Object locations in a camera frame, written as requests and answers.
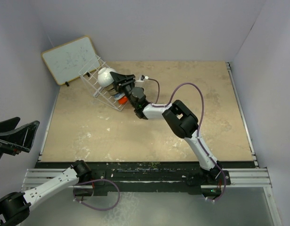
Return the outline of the orange bowl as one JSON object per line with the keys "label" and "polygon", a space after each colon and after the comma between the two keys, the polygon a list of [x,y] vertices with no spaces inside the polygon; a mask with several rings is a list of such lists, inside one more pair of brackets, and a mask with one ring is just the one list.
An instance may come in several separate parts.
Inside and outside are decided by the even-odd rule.
{"label": "orange bowl", "polygon": [[123,105],[123,104],[125,104],[127,101],[128,101],[128,98],[127,98],[126,96],[123,96],[122,98],[120,98],[120,99],[118,100],[118,103],[119,103],[120,105]]}

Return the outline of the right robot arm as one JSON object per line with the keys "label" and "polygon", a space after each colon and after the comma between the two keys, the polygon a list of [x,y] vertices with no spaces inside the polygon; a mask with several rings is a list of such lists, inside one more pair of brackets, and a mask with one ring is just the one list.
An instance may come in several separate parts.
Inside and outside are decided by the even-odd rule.
{"label": "right robot arm", "polygon": [[[182,83],[175,88],[167,104],[157,105],[147,100],[143,88],[135,86],[134,75],[122,75],[116,72],[111,72],[110,75],[114,80],[113,87],[116,91],[125,94],[138,118],[164,119],[172,132],[189,144],[208,184],[215,184],[219,179],[225,182],[223,167],[209,150],[200,133],[204,116],[204,98],[198,86],[191,82]],[[185,85],[191,85],[199,92],[202,104],[200,119],[182,101],[172,101],[177,90]]]}

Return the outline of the blue white patterned bowl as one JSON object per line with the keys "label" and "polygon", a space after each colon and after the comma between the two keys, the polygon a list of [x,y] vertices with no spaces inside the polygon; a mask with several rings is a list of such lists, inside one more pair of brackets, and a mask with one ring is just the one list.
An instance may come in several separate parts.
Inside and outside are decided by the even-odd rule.
{"label": "blue white patterned bowl", "polygon": [[124,93],[117,93],[113,97],[117,101],[117,100],[119,100],[119,99],[124,97]]}

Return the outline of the brown glazed bowl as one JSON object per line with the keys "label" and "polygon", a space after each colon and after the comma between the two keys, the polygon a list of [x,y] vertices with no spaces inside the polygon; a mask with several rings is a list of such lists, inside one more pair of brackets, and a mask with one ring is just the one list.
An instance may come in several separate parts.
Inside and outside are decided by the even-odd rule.
{"label": "brown glazed bowl", "polygon": [[115,90],[113,84],[110,84],[108,86],[105,87],[105,90],[111,95],[114,96],[117,94],[117,91]]}

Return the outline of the white wire dish rack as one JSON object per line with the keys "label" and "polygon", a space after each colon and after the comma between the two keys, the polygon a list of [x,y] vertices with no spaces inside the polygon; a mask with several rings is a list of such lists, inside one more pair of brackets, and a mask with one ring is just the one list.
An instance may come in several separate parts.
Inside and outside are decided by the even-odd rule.
{"label": "white wire dish rack", "polygon": [[98,55],[94,55],[90,58],[90,60],[81,68],[79,71],[79,76],[82,79],[83,84],[86,86],[91,96],[96,100],[104,103],[105,105],[121,111],[124,106],[120,105],[118,101],[111,96],[105,88],[101,87],[98,83],[98,71],[103,67],[109,67],[105,61],[101,59]]}

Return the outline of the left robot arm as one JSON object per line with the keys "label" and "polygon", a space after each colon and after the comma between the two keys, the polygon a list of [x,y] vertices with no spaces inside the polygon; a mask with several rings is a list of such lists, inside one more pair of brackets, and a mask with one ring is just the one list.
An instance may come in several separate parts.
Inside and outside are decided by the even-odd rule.
{"label": "left robot arm", "polygon": [[[15,156],[30,152],[39,121],[21,127],[20,117],[0,122],[0,159],[4,154]],[[85,185],[91,179],[91,169],[83,160],[77,160],[69,168],[49,181],[26,190],[12,192],[0,198],[0,226],[17,226],[29,216],[30,212],[48,198],[76,184]]]}

